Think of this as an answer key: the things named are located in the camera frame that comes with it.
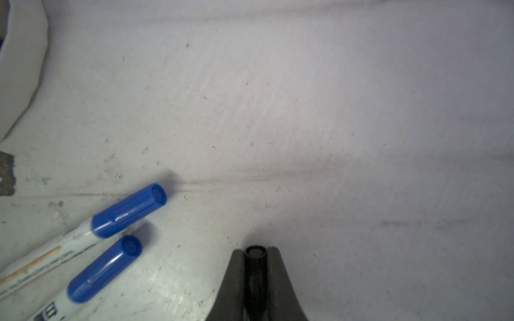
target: blue marker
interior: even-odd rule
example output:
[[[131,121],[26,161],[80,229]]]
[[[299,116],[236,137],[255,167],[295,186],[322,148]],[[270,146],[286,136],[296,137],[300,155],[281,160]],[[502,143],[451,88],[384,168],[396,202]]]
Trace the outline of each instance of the blue marker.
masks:
[[[160,185],[149,185],[32,251],[0,273],[0,299],[101,240],[123,231],[165,205],[166,200],[166,193]]]
[[[141,254],[141,243],[123,236],[27,321],[63,321],[77,312]]]

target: blue marker cap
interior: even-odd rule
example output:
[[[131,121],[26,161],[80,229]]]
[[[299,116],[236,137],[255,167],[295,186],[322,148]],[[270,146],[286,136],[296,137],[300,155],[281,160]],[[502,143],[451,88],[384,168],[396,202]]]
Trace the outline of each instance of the blue marker cap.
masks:
[[[149,185],[93,216],[91,229],[99,237],[111,237],[162,207],[166,199],[166,193],[159,184]]]
[[[132,235],[123,236],[68,285],[68,297],[85,303],[102,290],[141,254],[141,242]]]

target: white curved object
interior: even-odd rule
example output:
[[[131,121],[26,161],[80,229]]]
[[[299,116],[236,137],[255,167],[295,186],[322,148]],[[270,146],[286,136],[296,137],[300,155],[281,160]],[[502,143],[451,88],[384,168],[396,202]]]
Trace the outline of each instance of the white curved object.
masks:
[[[40,0],[11,1],[0,49],[0,140],[28,107],[38,87],[48,21]]]

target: white surface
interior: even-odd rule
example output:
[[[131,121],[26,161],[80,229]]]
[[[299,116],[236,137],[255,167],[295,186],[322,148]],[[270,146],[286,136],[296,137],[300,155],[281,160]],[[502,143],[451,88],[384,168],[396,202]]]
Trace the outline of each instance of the white surface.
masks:
[[[0,50],[0,141],[38,86],[48,33],[41,0],[11,1],[7,30]]]
[[[59,212],[55,212],[54,218],[57,219],[59,215]],[[3,270],[0,273],[0,279],[2,280],[21,269],[23,269],[24,273],[2,284],[0,287],[0,299],[44,275],[51,269],[69,261],[100,241],[103,241],[103,238],[98,237],[91,231],[91,218],[86,219],[76,229],[66,231],[63,235],[21,257]],[[32,266],[26,268],[25,266],[28,264],[32,264]]]
[[[69,320],[83,305],[77,304],[70,300],[68,290],[64,289],[57,296],[45,303],[33,316],[27,321],[34,321],[38,314],[42,313],[43,321],[53,320]]]
[[[202,320],[231,251],[256,242],[281,250],[312,321],[512,320],[511,3],[45,6],[43,84],[0,145],[17,177],[0,265],[181,181],[138,262],[72,320]],[[2,320],[109,245],[1,302]]]

